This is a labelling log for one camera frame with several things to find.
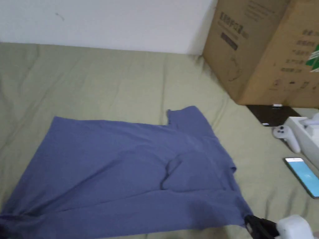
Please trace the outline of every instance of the black device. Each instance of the black device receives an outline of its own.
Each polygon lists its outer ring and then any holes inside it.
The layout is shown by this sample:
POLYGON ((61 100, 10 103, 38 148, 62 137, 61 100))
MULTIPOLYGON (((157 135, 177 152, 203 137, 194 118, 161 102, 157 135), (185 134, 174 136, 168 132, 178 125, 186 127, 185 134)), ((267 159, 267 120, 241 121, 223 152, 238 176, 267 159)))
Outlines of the black device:
POLYGON ((247 108, 266 127, 283 125, 290 116, 300 117, 300 114, 289 106, 247 105, 247 108))

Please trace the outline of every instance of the white controller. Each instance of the white controller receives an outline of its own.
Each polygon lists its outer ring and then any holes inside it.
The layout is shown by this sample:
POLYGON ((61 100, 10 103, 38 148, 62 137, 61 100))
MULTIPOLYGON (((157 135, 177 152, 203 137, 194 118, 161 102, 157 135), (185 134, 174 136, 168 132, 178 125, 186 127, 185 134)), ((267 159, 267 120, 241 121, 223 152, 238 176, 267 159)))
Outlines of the white controller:
POLYGON ((277 139, 284 139, 289 145, 292 152, 296 154, 300 153, 301 149, 299 143, 289 126, 280 125, 278 127, 275 127, 272 131, 272 134, 277 139))

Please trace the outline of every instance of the cardboard box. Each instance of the cardboard box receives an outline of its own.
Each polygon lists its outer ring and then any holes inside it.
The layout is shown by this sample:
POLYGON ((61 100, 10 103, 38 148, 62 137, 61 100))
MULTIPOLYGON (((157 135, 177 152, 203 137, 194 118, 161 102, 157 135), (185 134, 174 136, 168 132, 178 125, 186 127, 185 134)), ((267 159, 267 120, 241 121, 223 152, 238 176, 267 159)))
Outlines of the cardboard box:
POLYGON ((319 0, 219 0, 203 56, 236 103, 319 107, 319 0))

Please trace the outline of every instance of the green logo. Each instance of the green logo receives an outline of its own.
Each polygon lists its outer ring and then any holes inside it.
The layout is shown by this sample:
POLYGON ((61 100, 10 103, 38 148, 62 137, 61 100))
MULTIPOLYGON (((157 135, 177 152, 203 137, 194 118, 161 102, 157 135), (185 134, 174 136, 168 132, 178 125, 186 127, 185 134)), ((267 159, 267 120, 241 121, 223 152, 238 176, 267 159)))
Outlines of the green logo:
POLYGON ((312 70, 310 72, 319 72, 319 45, 317 45, 315 51, 309 57, 307 66, 312 66, 312 70))

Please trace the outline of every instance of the white wall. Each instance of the white wall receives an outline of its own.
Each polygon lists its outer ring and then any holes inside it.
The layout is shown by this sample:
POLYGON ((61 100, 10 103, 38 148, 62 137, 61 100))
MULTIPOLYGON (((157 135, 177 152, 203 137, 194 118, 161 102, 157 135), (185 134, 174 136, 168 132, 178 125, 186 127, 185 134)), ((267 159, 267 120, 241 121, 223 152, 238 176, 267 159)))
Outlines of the white wall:
POLYGON ((201 54, 217 0, 0 0, 0 41, 201 54))

